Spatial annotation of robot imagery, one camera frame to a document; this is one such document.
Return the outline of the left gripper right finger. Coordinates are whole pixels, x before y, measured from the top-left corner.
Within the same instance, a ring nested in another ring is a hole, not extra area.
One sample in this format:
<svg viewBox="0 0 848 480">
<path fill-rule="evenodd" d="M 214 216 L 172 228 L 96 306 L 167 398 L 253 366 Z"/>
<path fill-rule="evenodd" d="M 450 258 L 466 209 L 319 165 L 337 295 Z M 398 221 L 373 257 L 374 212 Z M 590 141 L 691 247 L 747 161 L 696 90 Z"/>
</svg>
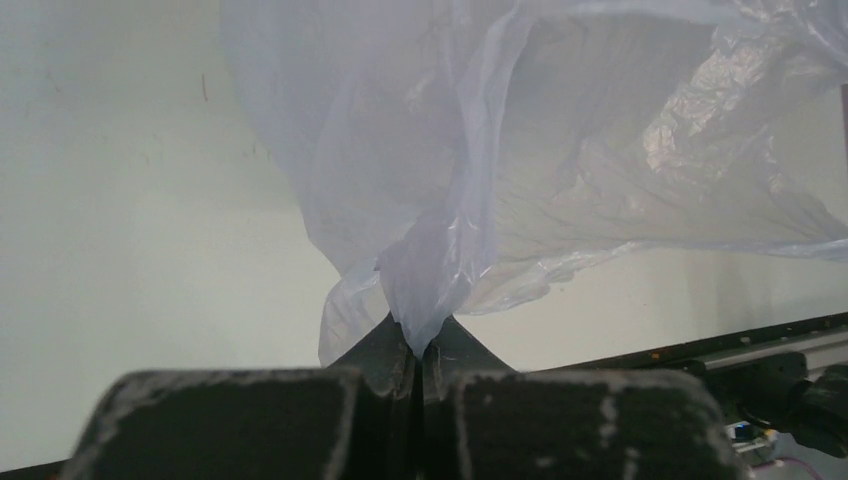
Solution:
<svg viewBox="0 0 848 480">
<path fill-rule="evenodd" d="M 675 370 L 519 372 L 456 320 L 421 363 L 427 479 L 745 479 L 705 385 Z"/>
</svg>

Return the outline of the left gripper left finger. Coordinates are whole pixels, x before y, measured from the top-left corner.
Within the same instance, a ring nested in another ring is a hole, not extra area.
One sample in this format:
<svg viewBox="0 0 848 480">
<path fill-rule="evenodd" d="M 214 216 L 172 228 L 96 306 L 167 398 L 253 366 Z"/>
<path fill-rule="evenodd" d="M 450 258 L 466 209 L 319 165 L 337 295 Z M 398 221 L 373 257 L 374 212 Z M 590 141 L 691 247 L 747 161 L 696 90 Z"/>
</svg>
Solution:
<svg viewBox="0 0 848 480">
<path fill-rule="evenodd" d="M 133 372 L 61 477 L 412 479 L 415 370 L 386 318 L 325 368 Z"/>
</svg>

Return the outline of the blue plastic trash bag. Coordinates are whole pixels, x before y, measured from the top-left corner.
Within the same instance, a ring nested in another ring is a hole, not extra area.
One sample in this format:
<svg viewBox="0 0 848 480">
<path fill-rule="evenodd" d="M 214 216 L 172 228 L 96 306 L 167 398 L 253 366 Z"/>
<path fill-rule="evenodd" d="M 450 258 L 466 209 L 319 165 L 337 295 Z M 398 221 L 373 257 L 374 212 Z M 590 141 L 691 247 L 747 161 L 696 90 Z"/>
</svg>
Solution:
<svg viewBox="0 0 848 480">
<path fill-rule="evenodd" d="M 224 56 L 339 273 L 328 365 L 674 247 L 843 260 L 772 126 L 847 80 L 843 1 L 224 1 Z"/>
</svg>

